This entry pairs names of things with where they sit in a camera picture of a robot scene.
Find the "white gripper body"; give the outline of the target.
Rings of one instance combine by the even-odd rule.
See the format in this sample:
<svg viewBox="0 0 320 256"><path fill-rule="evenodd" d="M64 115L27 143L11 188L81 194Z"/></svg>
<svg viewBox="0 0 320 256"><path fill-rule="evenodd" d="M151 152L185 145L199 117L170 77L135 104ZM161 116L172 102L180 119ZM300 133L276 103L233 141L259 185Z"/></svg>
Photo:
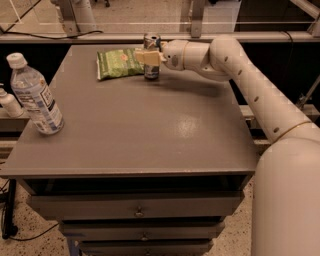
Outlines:
<svg viewBox="0 0 320 256"><path fill-rule="evenodd" d="M172 70L182 71L184 69L183 56L188 42L186 40L169 41L162 48L165 65Z"/></svg>

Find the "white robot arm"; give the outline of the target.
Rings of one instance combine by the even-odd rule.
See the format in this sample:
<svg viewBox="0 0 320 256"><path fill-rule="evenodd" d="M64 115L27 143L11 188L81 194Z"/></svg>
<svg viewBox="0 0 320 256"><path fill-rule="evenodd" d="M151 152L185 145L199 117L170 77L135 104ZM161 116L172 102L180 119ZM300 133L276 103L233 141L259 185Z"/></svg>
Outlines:
<svg viewBox="0 0 320 256"><path fill-rule="evenodd" d="M139 49L135 57L143 64L236 83L271 142L255 171L251 255L320 256L320 128L230 35L210 43L173 40L159 50Z"/></svg>

